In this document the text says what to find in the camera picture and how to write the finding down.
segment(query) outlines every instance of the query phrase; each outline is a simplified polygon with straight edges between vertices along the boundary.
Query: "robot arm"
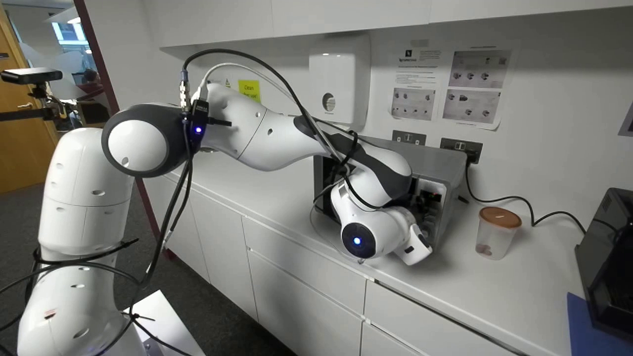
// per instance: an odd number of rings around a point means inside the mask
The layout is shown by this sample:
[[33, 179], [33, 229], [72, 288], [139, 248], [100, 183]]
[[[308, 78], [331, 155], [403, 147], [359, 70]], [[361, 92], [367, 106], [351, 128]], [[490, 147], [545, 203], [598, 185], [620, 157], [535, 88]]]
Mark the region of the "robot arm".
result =
[[181, 108], [159, 104], [118, 112], [104, 132], [108, 157], [128, 173], [159, 175], [185, 161], [187, 142], [193, 151], [223, 149], [258, 169], [280, 169], [308, 155], [347, 155], [353, 167], [331, 189], [347, 250], [359, 258], [397, 250], [408, 264], [432, 252], [412, 211], [389, 205], [412, 187], [412, 167], [401, 153], [343, 132], [323, 132], [329, 140], [323, 142], [308, 116], [274, 112], [219, 82], [199, 92], [197, 104], [203, 110], [189, 112], [189, 120]]

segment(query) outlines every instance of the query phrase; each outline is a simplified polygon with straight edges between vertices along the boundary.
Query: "dark floor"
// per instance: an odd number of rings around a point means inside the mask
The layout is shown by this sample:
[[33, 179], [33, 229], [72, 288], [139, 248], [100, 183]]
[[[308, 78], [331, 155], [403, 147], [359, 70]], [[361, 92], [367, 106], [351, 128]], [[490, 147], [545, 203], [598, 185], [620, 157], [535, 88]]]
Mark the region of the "dark floor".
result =
[[[39, 238], [41, 205], [43, 187], [0, 195], [0, 288], [31, 274], [33, 248]], [[139, 193], [134, 197], [126, 233], [126, 238], [134, 236], [141, 240], [120, 252], [120, 266], [134, 274], [143, 274], [155, 248], [155, 236]], [[179, 258], [167, 254], [161, 258], [151, 288], [145, 290], [143, 296], [157, 288], [167, 294], [207, 353], [292, 353], [278, 337]], [[116, 292], [122, 306], [132, 290], [134, 286], [126, 284], [126, 280], [118, 280]], [[23, 296], [23, 284], [0, 294], [0, 324], [7, 324], [21, 312], [25, 306]], [[0, 331], [0, 353], [13, 353], [17, 349], [17, 329], [19, 325], [15, 324]]]

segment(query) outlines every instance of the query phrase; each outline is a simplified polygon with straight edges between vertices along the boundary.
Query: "power cord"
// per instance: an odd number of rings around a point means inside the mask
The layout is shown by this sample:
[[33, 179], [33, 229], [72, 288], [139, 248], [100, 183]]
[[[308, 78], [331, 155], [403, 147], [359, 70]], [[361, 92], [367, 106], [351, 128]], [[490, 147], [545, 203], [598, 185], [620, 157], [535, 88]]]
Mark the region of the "power cord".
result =
[[476, 191], [474, 191], [474, 187], [472, 187], [472, 167], [470, 167], [470, 165], [468, 165], [468, 169], [466, 169], [466, 181], [468, 181], [468, 189], [470, 189], [470, 193], [472, 193], [472, 197], [474, 197], [476, 201], [482, 201], [482, 203], [497, 203], [497, 201], [509, 201], [509, 199], [521, 199], [521, 201], [525, 201], [525, 203], [529, 205], [529, 209], [531, 209], [531, 225], [533, 225], [533, 227], [537, 227], [539, 223], [543, 223], [543, 221], [547, 221], [547, 219], [551, 219], [551, 217], [555, 217], [555, 215], [569, 215], [569, 217], [579, 225], [579, 229], [581, 229], [585, 235], [588, 233], [588, 229], [581, 223], [581, 219], [579, 219], [575, 213], [565, 211], [565, 209], [551, 211], [551, 213], [547, 213], [547, 215], [543, 215], [543, 217], [537, 219], [535, 207], [533, 207], [531, 199], [525, 197], [525, 195], [501, 195], [501, 197], [492, 197], [492, 199], [476, 195]]

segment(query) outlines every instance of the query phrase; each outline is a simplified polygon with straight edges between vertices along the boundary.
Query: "yellow label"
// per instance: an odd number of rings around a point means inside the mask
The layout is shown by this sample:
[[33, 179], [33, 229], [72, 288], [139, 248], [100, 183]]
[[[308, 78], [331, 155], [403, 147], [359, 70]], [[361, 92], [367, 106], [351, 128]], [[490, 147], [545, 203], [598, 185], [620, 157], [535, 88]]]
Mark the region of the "yellow label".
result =
[[254, 100], [262, 102], [262, 90], [260, 90], [260, 80], [254, 78], [240, 78], [240, 92], [246, 96], [252, 96]]

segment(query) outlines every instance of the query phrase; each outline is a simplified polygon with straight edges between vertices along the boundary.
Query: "white countertop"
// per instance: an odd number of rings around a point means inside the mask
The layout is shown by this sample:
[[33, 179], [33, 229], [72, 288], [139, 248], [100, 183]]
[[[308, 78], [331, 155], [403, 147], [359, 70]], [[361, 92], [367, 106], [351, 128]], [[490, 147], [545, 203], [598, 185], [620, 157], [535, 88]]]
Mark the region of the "white countertop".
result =
[[223, 153], [199, 153], [197, 187], [270, 223], [310, 248], [529, 353], [573, 353], [567, 294], [585, 294], [575, 244], [583, 233], [553, 219], [525, 227], [501, 260], [476, 252], [480, 205], [460, 203], [446, 242], [424, 262], [399, 256], [355, 264], [337, 252], [337, 225], [314, 209], [312, 159], [258, 171]]

